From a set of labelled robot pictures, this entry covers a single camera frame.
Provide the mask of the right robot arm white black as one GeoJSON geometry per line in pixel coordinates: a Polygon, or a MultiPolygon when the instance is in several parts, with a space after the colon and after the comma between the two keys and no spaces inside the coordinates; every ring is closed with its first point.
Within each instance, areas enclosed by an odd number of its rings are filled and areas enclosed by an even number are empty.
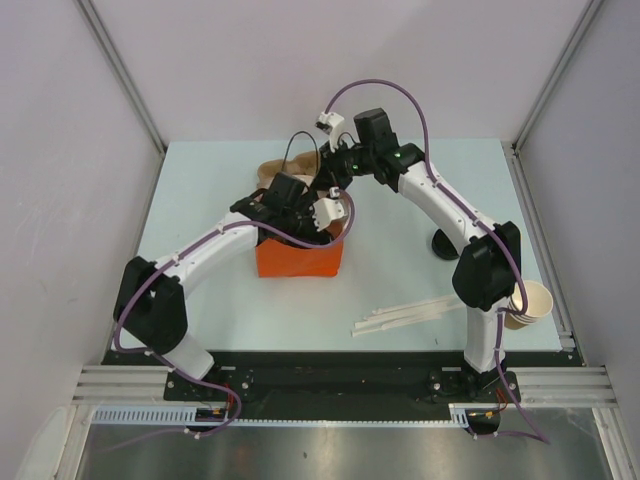
{"type": "Polygon", "coordinates": [[[504,379],[504,315],[521,277],[521,233],[512,222],[498,224],[479,211],[431,166],[413,143],[402,145],[386,112],[368,110],[354,118],[358,140],[345,145],[344,118],[323,112],[316,126],[328,140],[320,149],[317,189],[346,188],[371,175],[416,205],[453,246],[458,263],[452,285],[467,311],[467,343],[460,373],[463,393],[484,401],[504,379]]]}

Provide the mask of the orange paper bag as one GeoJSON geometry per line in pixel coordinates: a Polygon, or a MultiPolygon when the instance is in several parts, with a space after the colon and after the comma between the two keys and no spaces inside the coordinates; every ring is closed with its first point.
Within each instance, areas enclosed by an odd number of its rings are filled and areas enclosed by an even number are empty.
{"type": "MultiPolygon", "coordinates": [[[[304,135],[313,145],[311,151],[316,153],[317,142],[307,131],[299,130],[288,140],[284,157],[289,158],[293,141],[304,135]]],[[[284,239],[267,240],[255,250],[256,267],[261,278],[285,277],[334,277],[338,274],[343,253],[343,243],[338,243],[327,250],[303,250],[298,245],[289,245],[284,239]]]]}

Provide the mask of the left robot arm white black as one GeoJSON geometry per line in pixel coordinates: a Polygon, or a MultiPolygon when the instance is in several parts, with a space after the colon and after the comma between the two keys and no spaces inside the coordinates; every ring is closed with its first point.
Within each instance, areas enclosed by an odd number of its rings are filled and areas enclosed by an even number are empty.
{"type": "Polygon", "coordinates": [[[221,387],[213,356],[188,331],[186,300],[223,262],[284,233],[305,244],[329,243],[313,219],[318,191],[290,174],[231,205],[216,226],[176,253],[155,261],[137,256],[124,270],[113,319],[121,330],[187,374],[197,398],[214,397],[221,387]]]}

